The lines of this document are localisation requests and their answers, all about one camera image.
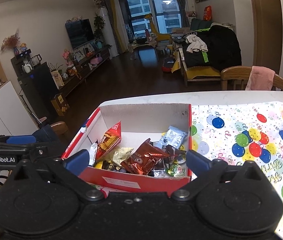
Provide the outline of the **green white jelly cup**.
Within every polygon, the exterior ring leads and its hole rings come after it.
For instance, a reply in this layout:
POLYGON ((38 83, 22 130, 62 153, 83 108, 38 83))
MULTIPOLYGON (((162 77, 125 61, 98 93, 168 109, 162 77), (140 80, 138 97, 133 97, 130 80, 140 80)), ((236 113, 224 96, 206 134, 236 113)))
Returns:
POLYGON ((166 172, 174 178, 185 177, 187 175, 187 169, 180 164, 169 164, 166 172))

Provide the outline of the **yellow snack packet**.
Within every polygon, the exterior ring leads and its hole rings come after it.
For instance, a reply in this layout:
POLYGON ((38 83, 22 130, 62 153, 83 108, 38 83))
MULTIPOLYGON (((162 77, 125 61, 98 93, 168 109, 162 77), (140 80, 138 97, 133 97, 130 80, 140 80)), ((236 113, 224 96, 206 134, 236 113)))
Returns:
POLYGON ((98 162, 94 165, 94 168, 102 169, 102 166, 103 166, 103 160, 98 161, 98 162))

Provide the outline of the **light blue snack packet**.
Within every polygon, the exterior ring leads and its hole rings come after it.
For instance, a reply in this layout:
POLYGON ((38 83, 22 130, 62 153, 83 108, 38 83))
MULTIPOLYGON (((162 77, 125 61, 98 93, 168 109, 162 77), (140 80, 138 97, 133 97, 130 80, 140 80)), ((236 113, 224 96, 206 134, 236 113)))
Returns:
POLYGON ((157 148, 163 148, 163 146, 172 146, 174 148, 180 148, 184 139, 186 139, 187 133, 174 127, 169 126, 168 131, 162 135, 159 141, 153 143, 157 148))

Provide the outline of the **cream snack packet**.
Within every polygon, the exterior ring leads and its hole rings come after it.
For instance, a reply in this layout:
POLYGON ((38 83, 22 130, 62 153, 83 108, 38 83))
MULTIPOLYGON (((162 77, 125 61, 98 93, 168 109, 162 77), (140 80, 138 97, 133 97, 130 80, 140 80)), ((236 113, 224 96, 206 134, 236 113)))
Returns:
POLYGON ((104 160, 114 165, 121 166, 121 163, 127 160, 133 154, 132 147, 115 147, 111 152, 104 156, 104 160))

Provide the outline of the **red cake snack packet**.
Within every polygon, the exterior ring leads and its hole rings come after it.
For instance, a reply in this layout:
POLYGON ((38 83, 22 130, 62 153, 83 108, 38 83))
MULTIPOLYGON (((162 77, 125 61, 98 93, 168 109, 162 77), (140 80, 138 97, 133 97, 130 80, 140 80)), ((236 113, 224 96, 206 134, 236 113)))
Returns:
POLYGON ((121 142, 121 121, 109 128, 97 146, 96 160, 100 160, 121 142))

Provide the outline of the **brown oreo snack packet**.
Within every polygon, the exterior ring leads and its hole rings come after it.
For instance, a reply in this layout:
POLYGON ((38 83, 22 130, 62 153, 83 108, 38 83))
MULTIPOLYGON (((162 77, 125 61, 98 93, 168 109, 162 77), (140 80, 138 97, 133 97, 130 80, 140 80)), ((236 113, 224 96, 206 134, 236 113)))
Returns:
POLYGON ((148 175, 161 159, 168 156, 167 153, 150 144, 149 138, 121 165, 131 174, 148 175))

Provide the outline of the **white blue milk packet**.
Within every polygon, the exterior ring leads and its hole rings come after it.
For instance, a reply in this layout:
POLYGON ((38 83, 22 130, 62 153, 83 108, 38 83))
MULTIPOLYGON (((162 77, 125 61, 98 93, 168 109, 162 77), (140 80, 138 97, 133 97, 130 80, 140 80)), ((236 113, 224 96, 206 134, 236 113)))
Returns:
POLYGON ((94 142, 89 149, 89 166, 93 166, 96 160, 96 153, 97 153, 98 143, 97 141, 94 142))

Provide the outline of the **dark brown candy packet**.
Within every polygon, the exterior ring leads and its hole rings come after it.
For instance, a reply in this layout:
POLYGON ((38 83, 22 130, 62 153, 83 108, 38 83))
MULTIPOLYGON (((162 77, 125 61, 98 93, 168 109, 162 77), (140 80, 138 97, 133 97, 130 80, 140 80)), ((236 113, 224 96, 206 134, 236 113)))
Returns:
POLYGON ((183 164, 186 162, 186 151, 179 150, 171 145, 163 146, 162 150, 169 155, 164 158, 165 164, 183 164))

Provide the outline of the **white cupboard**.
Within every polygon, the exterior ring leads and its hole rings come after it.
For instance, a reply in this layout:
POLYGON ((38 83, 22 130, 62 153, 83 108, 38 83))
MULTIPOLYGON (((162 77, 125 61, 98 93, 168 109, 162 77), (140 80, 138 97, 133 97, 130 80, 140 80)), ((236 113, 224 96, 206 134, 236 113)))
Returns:
POLYGON ((30 135, 38 129, 12 83, 0 87, 0 135, 30 135))

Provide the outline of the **wooden chair left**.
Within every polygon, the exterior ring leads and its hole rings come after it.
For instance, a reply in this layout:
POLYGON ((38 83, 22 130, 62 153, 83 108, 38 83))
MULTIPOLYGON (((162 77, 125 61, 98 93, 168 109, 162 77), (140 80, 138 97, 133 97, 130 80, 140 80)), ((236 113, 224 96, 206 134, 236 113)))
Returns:
POLYGON ((68 133, 68 126, 64 121, 58 121, 50 125, 54 133, 58 136, 68 133))

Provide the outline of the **balloon pattern tablecloth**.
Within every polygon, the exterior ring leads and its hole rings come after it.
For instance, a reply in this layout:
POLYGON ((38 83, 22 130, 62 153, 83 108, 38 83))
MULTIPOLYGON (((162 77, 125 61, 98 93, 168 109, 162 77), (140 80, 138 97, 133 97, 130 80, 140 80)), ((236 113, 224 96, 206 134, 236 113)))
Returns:
MULTIPOLYGON (((101 141, 121 123, 121 146, 158 141, 176 127, 187 134, 185 148, 230 165, 254 161, 283 201, 283 102, 227 105, 150 103, 102 106, 90 117, 87 137, 101 141)), ((276 232, 283 239, 283 216, 276 232)))

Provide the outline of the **wooden chair right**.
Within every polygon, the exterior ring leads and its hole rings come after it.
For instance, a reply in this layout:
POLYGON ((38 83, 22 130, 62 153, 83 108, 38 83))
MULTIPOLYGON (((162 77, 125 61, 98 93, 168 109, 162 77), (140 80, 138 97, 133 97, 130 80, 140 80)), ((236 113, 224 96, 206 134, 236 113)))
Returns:
POLYGON ((283 78, 267 67, 235 66, 221 72, 221 89, 228 89, 228 81, 234 81, 233 90, 240 85, 241 90, 283 91, 283 78))

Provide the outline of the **pink cloth on chair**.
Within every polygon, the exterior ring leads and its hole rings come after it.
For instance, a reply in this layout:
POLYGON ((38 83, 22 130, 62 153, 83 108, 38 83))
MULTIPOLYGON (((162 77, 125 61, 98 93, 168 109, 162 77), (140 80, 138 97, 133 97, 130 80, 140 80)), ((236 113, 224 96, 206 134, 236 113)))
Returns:
POLYGON ((245 90, 271 90, 275 71, 262 66, 253 66, 245 90))

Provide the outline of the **sofa with clothes pile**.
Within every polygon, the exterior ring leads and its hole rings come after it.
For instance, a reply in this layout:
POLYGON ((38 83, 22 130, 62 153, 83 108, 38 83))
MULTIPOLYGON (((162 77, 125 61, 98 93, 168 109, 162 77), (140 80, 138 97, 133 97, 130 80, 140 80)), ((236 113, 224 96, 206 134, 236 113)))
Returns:
POLYGON ((170 72, 180 72, 186 85, 219 81, 224 69, 242 65, 235 26, 230 23, 194 18, 190 27, 174 29, 171 36, 175 61, 170 72))

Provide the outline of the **black television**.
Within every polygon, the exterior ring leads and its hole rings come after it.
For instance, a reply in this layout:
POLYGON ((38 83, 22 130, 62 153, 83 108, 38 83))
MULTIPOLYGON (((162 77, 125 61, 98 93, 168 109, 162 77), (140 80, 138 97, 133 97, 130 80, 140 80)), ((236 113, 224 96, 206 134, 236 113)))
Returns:
POLYGON ((89 19, 68 22, 65 24, 65 28, 73 49, 83 46, 94 39, 89 19))

